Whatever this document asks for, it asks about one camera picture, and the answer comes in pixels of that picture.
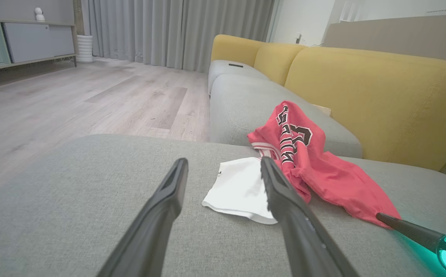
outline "red jersey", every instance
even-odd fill
[[[274,109],[267,123],[248,134],[263,156],[275,159],[283,174],[309,203],[309,188],[353,217],[389,228],[375,215],[401,218],[384,191],[358,165],[324,152],[325,134],[293,102]]]

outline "yellow cushion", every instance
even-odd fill
[[[217,35],[213,40],[211,61],[227,60],[253,67],[255,55],[262,44],[265,43],[232,35]]]
[[[295,57],[285,87],[332,109],[365,159],[433,170],[446,163],[446,61],[311,47]]]
[[[264,43],[257,52],[253,67],[269,80],[284,86],[293,59],[305,47],[300,44]]]

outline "ribbed white vase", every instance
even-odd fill
[[[79,63],[93,62],[93,36],[78,35],[78,49],[79,55],[76,57]]]

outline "gray curtain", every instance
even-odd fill
[[[264,41],[274,0],[89,0],[93,55],[207,72],[216,35]]]

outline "floor plank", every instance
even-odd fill
[[[0,186],[85,135],[208,141],[207,74],[95,58],[16,75],[0,77]]]

